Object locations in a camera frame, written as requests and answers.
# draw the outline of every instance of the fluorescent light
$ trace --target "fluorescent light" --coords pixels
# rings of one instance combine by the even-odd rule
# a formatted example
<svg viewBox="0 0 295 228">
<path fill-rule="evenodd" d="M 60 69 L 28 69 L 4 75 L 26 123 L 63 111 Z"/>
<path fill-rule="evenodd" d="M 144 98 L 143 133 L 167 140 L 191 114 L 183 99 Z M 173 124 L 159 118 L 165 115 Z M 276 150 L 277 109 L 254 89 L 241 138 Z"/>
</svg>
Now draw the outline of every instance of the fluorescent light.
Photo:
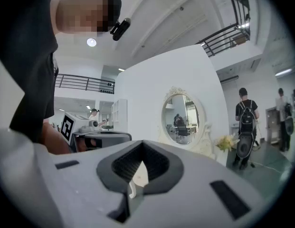
<svg viewBox="0 0 295 228">
<path fill-rule="evenodd" d="M 89 45 L 90 47 L 95 47 L 96 46 L 96 41 L 93 38 L 89 38 L 87 40 L 87 45 Z"/>
<path fill-rule="evenodd" d="M 246 24 L 244 24 L 244 25 L 241 25 L 241 26 L 240 26 L 240 25 L 238 25 L 238 28 L 241 28 L 241 27 L 242 27 L 242 28 L 245 28 L 245 27 L 248 27 L 249 25 L 250 25 L 250 23 L 246 23 Z"/>
<path fill-rule="evenodd" d="M 282 72 L 279 72 L 279 73 L 277 73 L 277 74 L 275 74 L 275 76 L 277 77 L 277 76 L 281 76 L 281 75 L 283 75 L 283 74 L 287 74 L 287 73 L 290 73 L 292 71 L 292 69 L 287 69 L 287 70 L 284 70 L 284 71 L 282 71 Z"/>
</svg>

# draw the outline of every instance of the oval mirror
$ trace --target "oval mirror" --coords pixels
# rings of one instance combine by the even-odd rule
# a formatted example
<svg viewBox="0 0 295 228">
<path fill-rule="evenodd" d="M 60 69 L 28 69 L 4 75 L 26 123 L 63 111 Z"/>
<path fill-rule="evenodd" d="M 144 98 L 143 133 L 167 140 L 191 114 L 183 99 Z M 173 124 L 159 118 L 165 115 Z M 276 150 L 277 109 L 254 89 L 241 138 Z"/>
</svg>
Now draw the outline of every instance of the oval mirror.
<svg viewBox="0 0 295 228">
<path fill-rule="evenodd" d="M 174 95 L 164 110 L 168 135 L 179 144 L 189 144 L 197 137 L 199 113 L 193 101 L 186 95 Z"/>
</svg>

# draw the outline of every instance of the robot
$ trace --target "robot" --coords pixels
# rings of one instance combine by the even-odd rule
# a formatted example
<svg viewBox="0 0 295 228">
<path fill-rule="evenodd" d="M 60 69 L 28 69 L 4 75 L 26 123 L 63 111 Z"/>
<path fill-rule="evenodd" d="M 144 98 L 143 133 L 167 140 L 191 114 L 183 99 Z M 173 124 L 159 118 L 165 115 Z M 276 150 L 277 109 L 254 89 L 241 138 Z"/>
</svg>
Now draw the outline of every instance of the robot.
<svg viewBox="0 0 295 228">
<path fill-rule="evenodd" d="M 34 225 L 233 228 L 246 225 L 264 202 L 249 183 L 206 156 L 93 127 L 65 113 L 62 134 L 74 152 L 65 155 L 0 129 L 0 187 Z M 77 152 L 77 137 L 97 139 L 102 147 Z M 132 210 L 129 182 L 142 162 L 148 184 Z"/>
</svg>

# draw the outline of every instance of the metal railing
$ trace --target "metal railing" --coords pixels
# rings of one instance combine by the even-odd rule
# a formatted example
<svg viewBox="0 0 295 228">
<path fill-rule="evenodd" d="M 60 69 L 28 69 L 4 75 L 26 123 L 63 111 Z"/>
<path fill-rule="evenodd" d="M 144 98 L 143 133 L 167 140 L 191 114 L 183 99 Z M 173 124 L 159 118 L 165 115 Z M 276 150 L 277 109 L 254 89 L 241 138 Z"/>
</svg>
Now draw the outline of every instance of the metal railing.
<svg viewBox="0 0 295 228">
<path fill-rule="evenodd" d="M 92 90 L 101 93 L 114 94 L 114 81 L 70 74 L 58 74 L 56 87 Z"/>
<path fill-rule="evenodd" d="M 236 22 L 196 43 L 202 45 L 209 57 L 250 40 L 248 0 L 231 0 L 231 3 Z"/>
</svg>

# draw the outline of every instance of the flower bouquet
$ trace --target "flower bouquet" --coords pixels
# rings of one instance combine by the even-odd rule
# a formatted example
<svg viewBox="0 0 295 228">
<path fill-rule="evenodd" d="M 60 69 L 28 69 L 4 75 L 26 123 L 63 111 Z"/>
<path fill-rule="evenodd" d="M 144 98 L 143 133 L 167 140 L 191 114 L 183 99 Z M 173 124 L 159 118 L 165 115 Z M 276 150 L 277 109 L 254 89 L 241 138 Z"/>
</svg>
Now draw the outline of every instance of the flower bouquet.
<svg viewBox="0 0 295 228">
<path fill-rule="evenodd" d="M 215 145 L 225 152 L 225 150 L 232 150 L 232 147 L 239 142 L 239 139 L 234 140 L 235 134 L 233 135 L 224 135 L 217 139 Z"/>
</svg>

